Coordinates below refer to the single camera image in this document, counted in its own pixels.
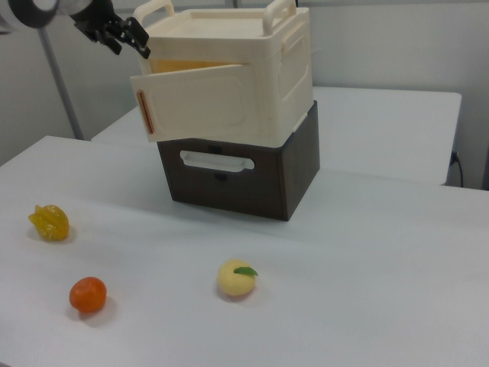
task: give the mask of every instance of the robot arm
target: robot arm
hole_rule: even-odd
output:
[[[128,44],[147,59],[150,49],[146,31],[133,17],[121,19],[111,0],[0,0],[0,34],[22,28],[42,28],[57,11],[69,15],[92,42],[100,42],[114,54]]]

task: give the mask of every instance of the cream plastic crate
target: cream plastic crate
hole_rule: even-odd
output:
[[[149,141],[201,138],[278,148],[313,105],[309,9],[136,9],[167,16],[145,29],[149,59],[131,78]]]

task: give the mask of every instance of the crate door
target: crate door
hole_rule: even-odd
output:
[[[131,84],[149,141],[219,140],[261,130],[256,81],[248,65],[133,76]]]

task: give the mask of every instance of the green leaf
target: green leaf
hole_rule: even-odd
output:
[[[248,266],[243,266],[241,268],[235,269],[235,274],[258,275],[258,273],[254,269],[252,269]]]

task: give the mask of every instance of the crate handle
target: crate handle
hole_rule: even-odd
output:
[[[290,17],[297,13],[295,0],[275,0],[265,8],[263,14],[263,34],[265,37],[274,33],[274,18],[285,8],[287,8]]]
[[[134,10],[134,17],[139,22],[139,24],[143,25],[143,20],[151,13],[154,13],[156,10],[165,8],[165,12],[168,17],[175,15],[175,9],[173,8],[173,4],[171,0],[151,0],[146,4],[138,6],[136,10]]]
[[[200,151],[181,151],[180,158],[186,166],[207,170],[241,172],[242,170],[254,169],[254,162],[250,158],[202,153]]]

